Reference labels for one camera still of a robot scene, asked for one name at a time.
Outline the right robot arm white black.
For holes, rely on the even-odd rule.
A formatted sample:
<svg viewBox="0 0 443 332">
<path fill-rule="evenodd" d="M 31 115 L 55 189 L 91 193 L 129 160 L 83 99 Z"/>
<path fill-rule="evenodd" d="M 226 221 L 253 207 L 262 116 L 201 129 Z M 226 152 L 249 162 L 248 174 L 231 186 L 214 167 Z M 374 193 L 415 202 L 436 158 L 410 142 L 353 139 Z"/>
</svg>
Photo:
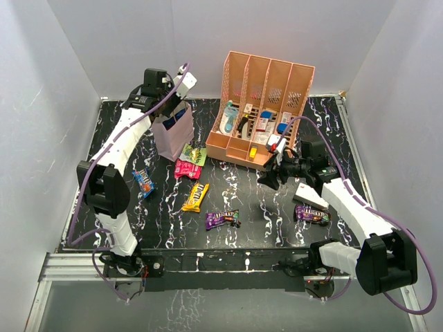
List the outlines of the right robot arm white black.
<svg viewBox="0 0 443 332">
<path fill-rule="evenodd" d="M 271 153 L 258 182 L 274 190 L 289 178 L 303 178 L 300 188 L 313 190 L 351 228 L 358 248 L 335 239 L 310 245 L 309 268 L 325 274 L 335 268 L 355 276 L 362 289 L 377 295 L 417 281 L 417 249 L 410 237 L 369 210 L 352 184 L 342 179 L 338 167 L 330 163 L 321 139 L 304 140 L 302 153 L 286 147 L 284 138 L 272 134 L 266 143 Z"/>
</svg>

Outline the blue Burts chips bag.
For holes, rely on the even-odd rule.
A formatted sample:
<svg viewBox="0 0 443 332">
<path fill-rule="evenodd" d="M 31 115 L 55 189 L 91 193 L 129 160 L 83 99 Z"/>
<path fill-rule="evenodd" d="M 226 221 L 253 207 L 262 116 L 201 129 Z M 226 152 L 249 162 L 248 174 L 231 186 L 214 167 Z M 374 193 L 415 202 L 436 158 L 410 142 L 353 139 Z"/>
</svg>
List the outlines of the blue Burts chips bag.
<svg viewBox="0 0 443 332">
<path fill-rule="evenodd" d="M 176 113 L 174 113 L 170 118 L 167 118 L 163 121 L 163 126 L 166 130 L 170 130 L 179 120 L 180 118 L 185 114 L 186 109 L 182 109 Z"/>
</svg>

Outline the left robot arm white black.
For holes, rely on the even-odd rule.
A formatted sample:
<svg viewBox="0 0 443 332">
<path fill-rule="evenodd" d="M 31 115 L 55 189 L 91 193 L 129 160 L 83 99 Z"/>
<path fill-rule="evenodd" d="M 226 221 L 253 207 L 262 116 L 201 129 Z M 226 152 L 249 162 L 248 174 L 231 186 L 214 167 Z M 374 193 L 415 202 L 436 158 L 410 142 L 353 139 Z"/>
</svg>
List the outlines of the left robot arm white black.
<svg viewBox="0 0 443 332">
<path fill-rule="evenodd" d="M 137 276 L 143 269 L 141 249 L 127 216 L 131 193 L 123 178 L 129 157 L 152 121 L 169 116 L 184 99 L 195 79 L 188 64 L 176 77 L 167 71 L 148 68 L 139 84 L 121 104 L 120 118 L 108 139 L 89 161 L 78 163 L 80 186 L 78 203 L 85 203 L 100 222 L 110 247 L 101 256 L 105 265 L 127 276 Z"/>
</svg>

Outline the pale pink paper bag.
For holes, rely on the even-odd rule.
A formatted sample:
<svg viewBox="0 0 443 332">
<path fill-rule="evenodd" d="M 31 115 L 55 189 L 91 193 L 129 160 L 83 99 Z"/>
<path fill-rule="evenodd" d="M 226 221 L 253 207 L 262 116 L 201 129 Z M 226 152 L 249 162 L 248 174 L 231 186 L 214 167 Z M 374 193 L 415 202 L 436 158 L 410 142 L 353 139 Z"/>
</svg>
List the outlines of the pale pink paper bag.
<svg viewBox="0 0 443 332">
<path fill-rule="evenodd" d="M 194 138 L 191 106 L 188 102 L 182 101 L 174 113 L 182 109 L 186 109 L 185 114 L 170 130 L 166 130 L 163 126 L 163 121 L 166 118 L 157 118 L 151 128 L 157 152 L 160 156 L 171 161 L 175 161 L 180 156 L 184 145 L 190 143 Z"/>
</svg>

